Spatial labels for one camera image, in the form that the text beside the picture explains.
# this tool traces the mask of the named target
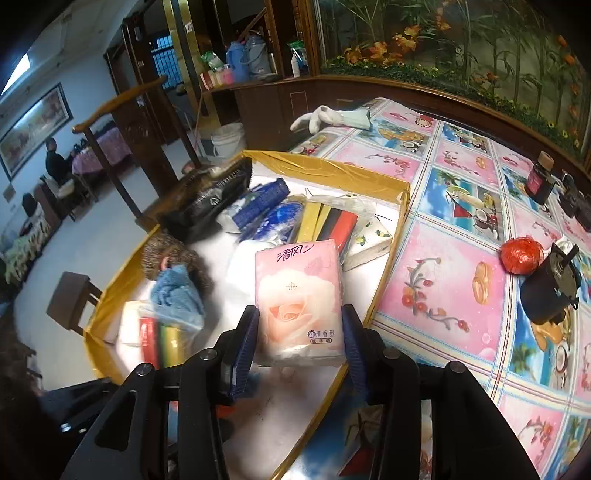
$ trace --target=metal bolt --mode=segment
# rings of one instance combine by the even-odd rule
[[[390,360],[396,360],[397,358],[400,358],[400,355],[402,355],[400,350],[393,346],[384,349],[384,357]]]
[[[206,348],[199,352],[199,358],[201,360],[213,360],[217,357],[217,351],[215,348]]]
[[[138,365],[135,369],[135,373],[137,373],[140,377],[144,375],[148,375],[152,371],[152,365],[150,364],[141,364]]]
[[[466,365],[456,360],[449,362],[449,368],[452,369],[452,372],[455,372],[457,374],[462,374],[466,371]]]

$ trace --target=wooden stool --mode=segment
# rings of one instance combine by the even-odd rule
[[[46,313],[66,330],[74,330],[82,335],[82,327],[78,322],[86,302],[96,306],[101,295],[102,292],[90,282],[88,275],[64,272]]]

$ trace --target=person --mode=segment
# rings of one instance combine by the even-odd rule
[[[37,211],[37,205],[38,202],[30,193],[26,193],[22,196],[22,207],[24,208],[25,213],[27,214],[27,220],[25,220],[25,222],[22,224],[18,236],[26,235],[31,231],[31,228],[33,228],[32,217],[35,215],[35,212]]]
[[[57,153],[57,142],[51,137],[45,141],[45,146],[47,148],[45,169],[61,187],[72,177],[72,160],[74,160],[75,153],[71,151],[70,155],[64,159],[64,157]]]

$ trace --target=blue gripper pad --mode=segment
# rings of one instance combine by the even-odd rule
[[[248,372],[255,355],[258,323],[258,309],[254,306],[246,307],[234,333],[235,339],[240,342],[236,345],[237,350],[231,367],[232,380],[228,396],[232,401],[240,398],[246,389]]]
[[[367,342],[363,325],[352,305],[343,305],[343,340],[345,341],[345,355],[349,363],[349,374],[355,390],[365,399],[369,395],[368,377],[363,351],[363,343]]]

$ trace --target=plastic bucket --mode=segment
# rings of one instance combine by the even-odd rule
[[[224,125],[212,134],[212,143],[216,157],[231,158],[246,149],[244,127],[239,122]]]

